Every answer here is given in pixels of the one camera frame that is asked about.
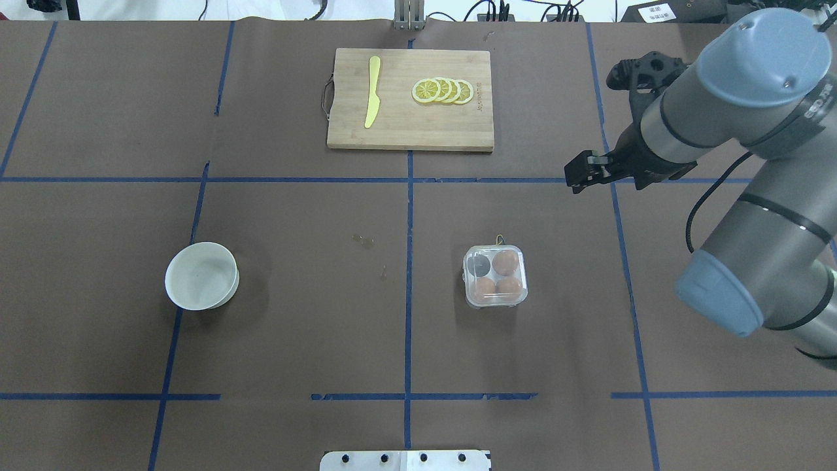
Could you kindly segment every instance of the brown egg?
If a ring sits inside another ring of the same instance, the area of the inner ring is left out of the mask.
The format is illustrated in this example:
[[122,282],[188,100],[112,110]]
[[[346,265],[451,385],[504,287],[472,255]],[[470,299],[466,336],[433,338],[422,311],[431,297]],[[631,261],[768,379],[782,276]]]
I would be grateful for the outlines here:
[[497,255],[494,256],[494,260],[491,261],[494,271],[504,277],[508,277],[514,273],[517,269],[517,265],[519,264],[520,262],[517,260],[517,252],[511,250],[497,253]]
[[488,303],[494,298],[495,285],[491,278],[477,278],[474,282],[474,298],[482,303]]
[[515,277],[505,277],[497,282],[497,293],[504,300],[515,299],[523,291],[523,283]]

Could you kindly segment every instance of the knife blade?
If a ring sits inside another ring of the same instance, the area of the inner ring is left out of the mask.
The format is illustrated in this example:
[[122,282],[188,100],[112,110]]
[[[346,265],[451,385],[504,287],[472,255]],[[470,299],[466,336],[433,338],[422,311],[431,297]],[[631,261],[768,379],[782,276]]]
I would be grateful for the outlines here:
[[381,106],[381,99],[377,97],[377,78],[381,72],[381,58],[374,55],[369,58],[369,102],[367,103],[367,119],[363,126],[372,127],[377,117],[377,110]]

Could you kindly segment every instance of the brown table surface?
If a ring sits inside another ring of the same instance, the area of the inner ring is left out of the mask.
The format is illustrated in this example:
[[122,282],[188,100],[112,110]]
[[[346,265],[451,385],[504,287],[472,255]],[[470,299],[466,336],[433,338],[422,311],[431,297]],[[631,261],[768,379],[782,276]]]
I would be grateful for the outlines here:
[[[562,181],[629,123],[613,64],[691,61],[723,29],[0,22],[0,468],[313,471],[405,448],[506,470],[837,468],[837,375],[673,293],[686,215],[742,149],[642,192]],[[489,50],[496,150],[328,149],[341,47]],[[498,233],[529,297],[473,310],[461,259]],[[167,299],[190,241],[236,256],[221,308]]]

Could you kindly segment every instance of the white bowl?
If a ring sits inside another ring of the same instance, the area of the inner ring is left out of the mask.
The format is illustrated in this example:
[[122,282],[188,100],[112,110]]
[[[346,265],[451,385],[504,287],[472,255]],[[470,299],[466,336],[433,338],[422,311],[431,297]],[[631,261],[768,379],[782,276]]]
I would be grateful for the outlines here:
[[235,257],[215,242],[198,242],[181,250],[166,269],[166,293],[188,311],[213,309],[229,301],[239,287]]

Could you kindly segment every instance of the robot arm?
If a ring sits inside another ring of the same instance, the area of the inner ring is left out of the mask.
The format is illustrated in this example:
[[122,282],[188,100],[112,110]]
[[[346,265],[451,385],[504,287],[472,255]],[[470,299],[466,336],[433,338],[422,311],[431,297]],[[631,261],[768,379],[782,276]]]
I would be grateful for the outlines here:
[[[615,149],[565,167],[579,193],[633,177],[677,179],[729,139],[765,159],[676,284],[678,297],[736,335],[761,326],[837,370],[834,271],[816,260],[837,233],[837,76],[805,16],[768,8],[733,24],[686,68],[649,53],[608,86],[631,91],[634,123]],[[640,93],[643,88],[648,93]]]

